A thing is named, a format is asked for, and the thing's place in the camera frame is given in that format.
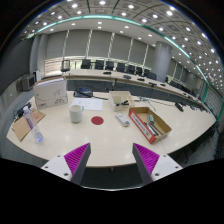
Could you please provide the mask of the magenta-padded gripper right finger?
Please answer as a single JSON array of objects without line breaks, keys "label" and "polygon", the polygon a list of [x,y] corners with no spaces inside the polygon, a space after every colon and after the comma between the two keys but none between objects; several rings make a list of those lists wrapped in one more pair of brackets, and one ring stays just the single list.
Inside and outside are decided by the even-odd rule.
[{"label": "magenta-padded gripper right finger", "polygon": [[144,185],[182,169],[169,155],[158,155],[137,143],[133,144],[132,153]]}]

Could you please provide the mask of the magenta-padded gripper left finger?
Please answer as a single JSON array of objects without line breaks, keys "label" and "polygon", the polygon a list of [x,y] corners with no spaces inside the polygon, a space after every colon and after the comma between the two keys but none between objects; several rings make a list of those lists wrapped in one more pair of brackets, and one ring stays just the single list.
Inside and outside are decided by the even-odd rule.
[{"label": "magenta-padded gripper left finger", "polygon": [[91,145],[87,143],[65,155],[55,156],[43,165],[42,169],[79,185],[90,154]]}]

